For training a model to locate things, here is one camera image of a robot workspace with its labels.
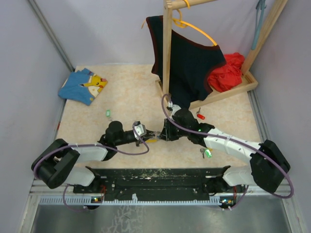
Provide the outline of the large keyring with keys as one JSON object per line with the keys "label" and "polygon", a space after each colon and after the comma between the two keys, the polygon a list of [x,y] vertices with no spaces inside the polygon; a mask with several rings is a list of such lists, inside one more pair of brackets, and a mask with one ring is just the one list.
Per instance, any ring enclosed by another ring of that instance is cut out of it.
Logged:
{"label": "large keyring with keys", "polygon": [[157,142],[158,140],[160,140],[160,135],[161,135],[161,132],[158,131],[158,135],[157,136],[144,136],[144,141],[146,143],[154,143],[154,142]]}

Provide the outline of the red tag key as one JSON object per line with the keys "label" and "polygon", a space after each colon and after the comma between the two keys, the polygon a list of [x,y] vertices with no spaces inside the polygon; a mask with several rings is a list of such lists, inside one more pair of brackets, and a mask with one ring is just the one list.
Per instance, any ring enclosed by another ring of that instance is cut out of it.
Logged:
{"label": "red tag key", "polygon": [[201,107],[196,112],[196,116],[201,120],[205,120],[205,116],[201,114]]}

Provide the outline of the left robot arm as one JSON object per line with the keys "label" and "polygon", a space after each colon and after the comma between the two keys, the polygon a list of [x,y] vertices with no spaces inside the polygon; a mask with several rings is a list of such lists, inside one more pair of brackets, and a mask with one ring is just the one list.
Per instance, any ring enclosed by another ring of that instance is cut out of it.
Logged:
{"label": "left robot arm", "polygon": [[100,140],[94,144],[69,144],[59,138],[53,141],[43,153],[32,163],[31,169],[37,179],[42,180],[50,189],[60,185],[77,184],[94,193],[101,187],[101,180],[95,173],[86,167],[75,167],[77,163],[88,161],[108,161],[117,153],[138,156],[143,152],[124,152],[118,146],[134,143],[136,146],[146,144],[146,141],[155,137],[156,132],[146,129],[145,125],[136,121],[132,129],[125,131],[119,121],[112,121]]}

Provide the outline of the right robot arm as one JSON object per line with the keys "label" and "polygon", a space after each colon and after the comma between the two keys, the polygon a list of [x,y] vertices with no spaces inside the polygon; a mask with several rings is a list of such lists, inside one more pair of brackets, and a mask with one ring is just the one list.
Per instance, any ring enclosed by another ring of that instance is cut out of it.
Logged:
{"label": "right robot arm", "polygon": [[262,143],[239,139],[218,130],[213,125],[200,123],[192,112],[178,105],[168,107],[171,116],[164,121],[161,137],[165,141],[175,141],[186,137],[190,142],[208,149],[215,149],[233,156],[246,165],[230,166],[217,180],[218,188],[228,192],[236,185],[257,185],[274,194],[290,164],[275,142],[266,139]]}

